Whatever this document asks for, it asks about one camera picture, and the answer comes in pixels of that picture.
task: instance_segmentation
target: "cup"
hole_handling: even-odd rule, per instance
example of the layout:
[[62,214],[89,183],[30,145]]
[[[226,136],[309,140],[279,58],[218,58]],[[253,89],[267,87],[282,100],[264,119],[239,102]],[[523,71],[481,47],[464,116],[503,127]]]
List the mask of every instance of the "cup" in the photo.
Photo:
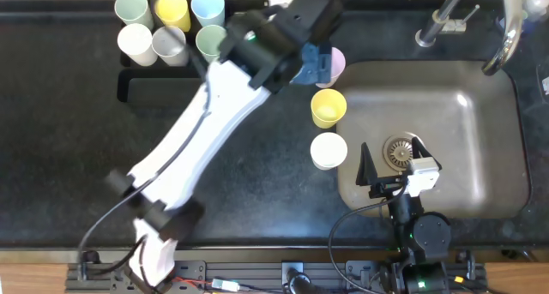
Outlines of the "cup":
[[139,23],[153,29],[153,15],[147,0],[117,0],[114,3],[114,12],[126,25]]
[[311,100],[312,121],[316,126],[327,129],[335,125],[347,111],[343,95],[334,89],[321,89]]
[[190,15],[187,0],[158,0],[154,5],[154,12],[165,25],[189,32]]
[[347,144],[340,135],[324,132],[311,143],[313,164],[320,170],[333,169],[345,161]]
[[217,25],[206,26],[196,35],[196,48],[202,53],[208,63],[220,56],[220,43],[226,37],[226,30]]
[[341,73],[345,70],[345,56],[338,48],[332,47],[332,70],[330,72],[331,80],[327,84],[318,83],[320,88],[330,88],[340,77]]
[[225,22],[225,0],[192,0],[190,8],[203,27]]
[[189,53],[187,52],[187,49],[185,49],[185,34],[179,27],[159,28],[154,33],[152,42],[153,51],[162,58],[168,66],[185,66],[187,62],[189,62]]
[[156,62],[153,51],[153,35],[148,27],[134,23],[122,28],[118,34],[118,47],[136,63],[147,67]]

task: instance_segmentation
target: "black countertop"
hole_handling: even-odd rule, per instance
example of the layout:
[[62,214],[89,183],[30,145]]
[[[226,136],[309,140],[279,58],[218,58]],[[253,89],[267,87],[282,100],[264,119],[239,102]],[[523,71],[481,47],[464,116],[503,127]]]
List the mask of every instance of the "black countertop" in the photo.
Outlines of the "black countertop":
[[[429,49],[415,44],[415,32],[442,1],[347,0],[354,11],[345,13],[332,41],[347,65],[491,57],[501,43],[494,25],[501,0],[465,0],[455,17],[482,2],[465,34],[440,36]],[[45,13],[36,2],[10,2],[10,10],[1,10],[0,248],[74,248],[118,201],[102,178],[144,158],[181,112],[135,108],[116,99],[123,67],[112,0],[81,2],[49,3]],[[75,6],[78,11],[71,11]],[[522,38],[504,68],[516,83],[530,202],[513,219],[452,219],[454,246],[549,243],[549,104],[540,90],[540,79],[549,76],[548,39],[549,25],[543,23]],[[316,90],[284,89],[238,126],[196,186],[206,214],[183,245],[326,243],[348,208],[337,192],[336,170],[319,171],[311,163],[310,143],[323,132],[311,121]],[[131,245],[130,221],[120,209],[89,245]],[[337,237],[337,243],[354,246],[394,243],[390,226],[378,218],[350,219]]]

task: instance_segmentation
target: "chrome faucet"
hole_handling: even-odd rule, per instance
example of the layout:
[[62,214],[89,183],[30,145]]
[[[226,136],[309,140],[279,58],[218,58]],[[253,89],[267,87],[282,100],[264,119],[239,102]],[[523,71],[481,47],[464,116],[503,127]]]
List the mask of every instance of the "chrome faucet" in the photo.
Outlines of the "chrome faucet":
[[[440,33],[463,33],[466,21],[478,9],[475,7],[464,20],[450,20],[449,14],[460,0],[446,0],[439,10],[433,12],[424,29],[415,35],[416,42],[424,47],[432,46]],[[505,33],[502,46],[492,59],[482,66],[485,75],[493,75],[500,70],[515,52],[522,32],[522,0],[504,0]]]

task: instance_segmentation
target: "yellow cup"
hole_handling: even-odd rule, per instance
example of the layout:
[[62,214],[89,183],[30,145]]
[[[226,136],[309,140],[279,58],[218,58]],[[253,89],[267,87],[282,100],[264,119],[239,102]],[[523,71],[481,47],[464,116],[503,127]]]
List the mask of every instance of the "yellow cup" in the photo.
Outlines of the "yellow cup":
[[189,32],[190,15],[187,0],[158,0],[154,12],[165,25],[179,27],[182,31]]
[[347,111],[343,95],[334,89],[321,89],[311,100],[312,121],[320,128],[335,125]]

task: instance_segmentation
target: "sink basin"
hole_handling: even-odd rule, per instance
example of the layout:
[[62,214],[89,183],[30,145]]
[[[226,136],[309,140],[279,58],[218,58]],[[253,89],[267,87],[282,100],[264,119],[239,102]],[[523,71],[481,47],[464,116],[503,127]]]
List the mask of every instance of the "sink basin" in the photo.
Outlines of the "sink basin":
[[346,68],[335,83],[347,100],[336,128],[348,146],[338,184],[350,208],[379,202],[368,197],[369,187],[355,184],[360,145],[368,144],[385,177],[406,167],[407,138],[417,135],[443,166],[435,188],[421,194],[426,211],[450,218],[518,214],[530,189],[515,88],[503,71],[485,76],[481,65],[394,61]]

